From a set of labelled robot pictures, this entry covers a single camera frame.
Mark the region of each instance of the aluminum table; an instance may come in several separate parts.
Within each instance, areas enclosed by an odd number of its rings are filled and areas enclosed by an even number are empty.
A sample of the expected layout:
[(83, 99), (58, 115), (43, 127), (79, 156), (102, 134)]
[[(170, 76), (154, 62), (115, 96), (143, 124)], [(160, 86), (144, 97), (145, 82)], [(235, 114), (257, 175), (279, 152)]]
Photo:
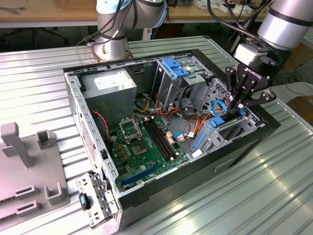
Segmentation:
[[(223, 70), (236, 65), (204, 37), (130, 42), (135, 57), (191, 48)], [(96, 62), (89, 47), (0, 54), (0, 123), (17, 122), (20, 136), (44, 129), (56, 133), (70, 194), (68, 205), (2, 234), (105, 234), (108, 226), (89, 228), (78, 200), (75, 180), (91, 165), (71, 116), (62, 73), (65, 67)], [(264, 107), (282, 124), (271, 137), (235, 167), (120, 234), (313, 234), (312, 127), (280, 100)]]

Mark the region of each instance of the expansion slot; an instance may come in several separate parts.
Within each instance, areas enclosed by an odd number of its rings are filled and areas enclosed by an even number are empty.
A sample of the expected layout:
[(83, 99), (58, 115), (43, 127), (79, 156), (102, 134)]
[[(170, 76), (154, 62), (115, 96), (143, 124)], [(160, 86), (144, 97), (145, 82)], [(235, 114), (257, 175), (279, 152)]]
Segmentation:
[(142, 178), (142, 177), (145, 177), (145, 176), (147, 176), (147, 175), (152, 174), (158, 166), (159, 166), (159, 164), (157, 164), (157, 165), (151, 167), (150, 169), (145, 170), (145, 171), (143, 171), (143, 172), (141, 172), (141, 173), (139, 173), (139, 174), (137, 174), (137, 175), (135, 175), (135, 176), (133, 176), (133, 177), (127, 179), (127, 180), (123, 180), (123, 181), (122, 181), (122, 185), (130, 184), (130, 183), (132, 183), (132, 182), (134, 182), (134, 181), (136, 181), (136, 180), (139, 180), (139, 179)]
[(170, 160), (171, 157), (174, 158), (176, 156), (175, 152), (173, 151), (165, 137), (162, 135), (154, 121), (145, 122), (143, 123), (143, 126), (148, 131), (151, 139), (153, 140), (166, 161)]

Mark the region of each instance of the white label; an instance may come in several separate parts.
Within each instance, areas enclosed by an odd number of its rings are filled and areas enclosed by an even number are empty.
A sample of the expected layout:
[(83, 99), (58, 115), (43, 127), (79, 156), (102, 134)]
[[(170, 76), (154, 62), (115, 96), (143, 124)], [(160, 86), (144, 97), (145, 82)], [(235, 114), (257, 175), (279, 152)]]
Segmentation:
[(127, 75), (121, 71), (116, 74), (111, 74), (103, 77), (97, 77), (94, 82), (99, 90), (117, 87), (122, 85), (131, 85), (132, 81), (127, 77)]

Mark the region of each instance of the green circuit board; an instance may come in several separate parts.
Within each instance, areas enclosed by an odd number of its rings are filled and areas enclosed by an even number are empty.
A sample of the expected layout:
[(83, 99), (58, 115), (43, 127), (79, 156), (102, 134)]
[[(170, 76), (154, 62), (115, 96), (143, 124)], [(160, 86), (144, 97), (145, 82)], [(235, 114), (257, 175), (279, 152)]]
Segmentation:
[[(167, 140), (166, 131), (168, 130), (162, 119), (157, 117), (154, 122)], [(116, 140), (112, 143), (111, 156), (119, 174), (115, 183), (120, 191), (126, 191), (189, 160), (177, 143), (174, 146), (169, 144), (175, 152), (174, 159), (165, 159), (153, 138), (150, 137), (144, 123), (138, 122), (137, 124), (142, 133), (142, 139), (134, 140), (130, 144), (126, 143), (119, 126), (110, 131), (111, 135), (116, 136)], [(127, 129), (128, 133), (132, 132), (130, 126)], [(132, 177), (136, 177), (136, 180), (126, 184), (125, 181)]]

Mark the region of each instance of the ram slot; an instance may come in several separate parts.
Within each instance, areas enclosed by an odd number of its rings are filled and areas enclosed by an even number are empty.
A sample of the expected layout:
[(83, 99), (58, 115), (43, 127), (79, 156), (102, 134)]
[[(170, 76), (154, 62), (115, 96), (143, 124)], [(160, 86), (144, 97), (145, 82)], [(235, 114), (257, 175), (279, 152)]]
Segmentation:
[(171, 157), (174, 158), (176, 156), (154, 121), (144, 123), (144, 127), (166, 161), (170, 160)]

